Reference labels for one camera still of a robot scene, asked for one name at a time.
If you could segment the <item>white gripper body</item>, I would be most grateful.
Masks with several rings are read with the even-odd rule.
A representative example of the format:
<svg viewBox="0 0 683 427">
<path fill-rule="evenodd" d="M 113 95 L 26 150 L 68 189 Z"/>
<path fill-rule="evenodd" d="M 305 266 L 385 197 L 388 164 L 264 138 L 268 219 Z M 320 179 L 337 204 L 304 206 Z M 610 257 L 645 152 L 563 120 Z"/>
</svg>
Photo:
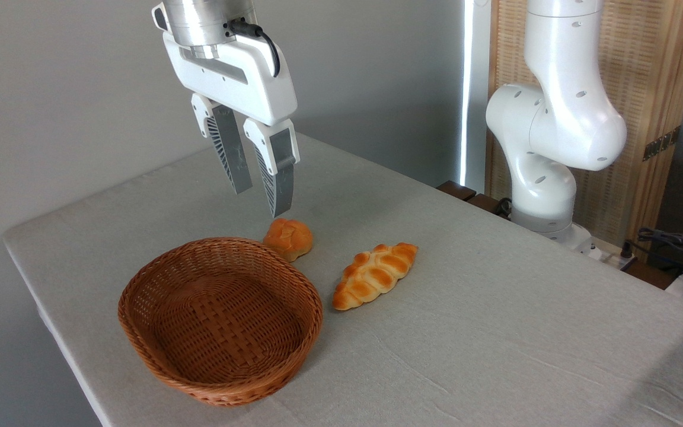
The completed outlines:
<svg viewBox="0 0 683 427">
<path fill-rule="evenodd" d="M 155 26 L 181 84 L 195 94 L 275 125 L 296 111 L 285 57 L 252 3 L 160 3 Z"/>
</svg>

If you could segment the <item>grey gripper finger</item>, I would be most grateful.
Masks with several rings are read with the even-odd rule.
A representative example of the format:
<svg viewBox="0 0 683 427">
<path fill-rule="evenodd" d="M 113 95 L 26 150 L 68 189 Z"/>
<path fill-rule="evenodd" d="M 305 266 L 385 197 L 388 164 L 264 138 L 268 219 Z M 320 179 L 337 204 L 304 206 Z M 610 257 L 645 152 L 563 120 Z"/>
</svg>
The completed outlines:
<svg viewBox="0 0 683 427">
<path fill-rule="evenodd" d="M 254 144 L 269 211 L 276 218 L 292 208 L 295 164 L 300 162 L 295 125 L 290 119 L 264 125 L 247 118 L 244 132 Z"/>
<path fill-rule="evenodd" d="M 201 94 L 192 94 L 192 109 L 201 135 L 216 149 L 235 193 L 250 189 L 253 184 L 233 109 Z"/>
</svg>

